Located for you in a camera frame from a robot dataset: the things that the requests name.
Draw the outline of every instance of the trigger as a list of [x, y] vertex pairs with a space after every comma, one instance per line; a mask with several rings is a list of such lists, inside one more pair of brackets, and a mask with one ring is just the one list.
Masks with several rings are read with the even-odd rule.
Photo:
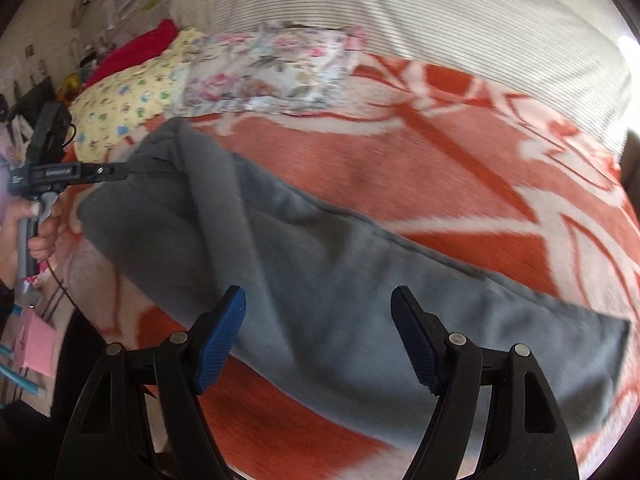
[[38, 223], [44, 222], [51, 216], [51, 210], [58, 201], [58, 194], [53, 191], [47, 191], [40, 197], [40, 203], [42, 204], [42, 213], [38, 216]]

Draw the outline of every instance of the red pillow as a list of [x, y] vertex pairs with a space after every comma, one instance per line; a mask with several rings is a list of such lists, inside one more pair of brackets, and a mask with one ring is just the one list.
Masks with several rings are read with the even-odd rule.
[[86, 82], [84, 88], [89, 88], [116, 72], [160, 56], [177, 36], [178, 29], [175, 28], [174, 22], [162, 20], [154, 30], [129, 41], [109, 54]]

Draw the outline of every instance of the gray fleece blanket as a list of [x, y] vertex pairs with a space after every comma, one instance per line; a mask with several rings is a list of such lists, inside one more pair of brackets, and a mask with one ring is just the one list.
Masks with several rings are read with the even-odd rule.
[[[129, 167], [126, 181], [103, 184], [81, 205], [85, 236], [186, 327], [228, 286], [242, 286], [247, 315], [233, 354], [328, 419], [390, 444], [420, 442], [436, 398], [418, 384], [392, 322], [398, 285], [478, 346], [529, 345], [573, 438], [606, 419], [626, 320], [386, 232], [181, 118], [150, 134]], [[479, 416], [469, 451], [482, 430]]]

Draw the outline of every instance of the floral pillowcase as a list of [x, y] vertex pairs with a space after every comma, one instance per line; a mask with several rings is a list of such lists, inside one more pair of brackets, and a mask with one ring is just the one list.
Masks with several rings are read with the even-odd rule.
[[364, 47], [359, 28], [268, 22], [256, 32], [209, 38], [175, 74], [170, 111], [300, 113], [338, 104]]

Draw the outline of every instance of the yellow patterned pillow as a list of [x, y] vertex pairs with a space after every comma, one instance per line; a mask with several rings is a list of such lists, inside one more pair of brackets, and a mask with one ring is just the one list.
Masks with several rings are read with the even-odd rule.
[[139, 124], [171, 102], [174, 71], [199, 51], [204, 35], [186, 28], [162, 53], [91, 86], [71, 106], [81, 162], [102, 162], [107, 152]]

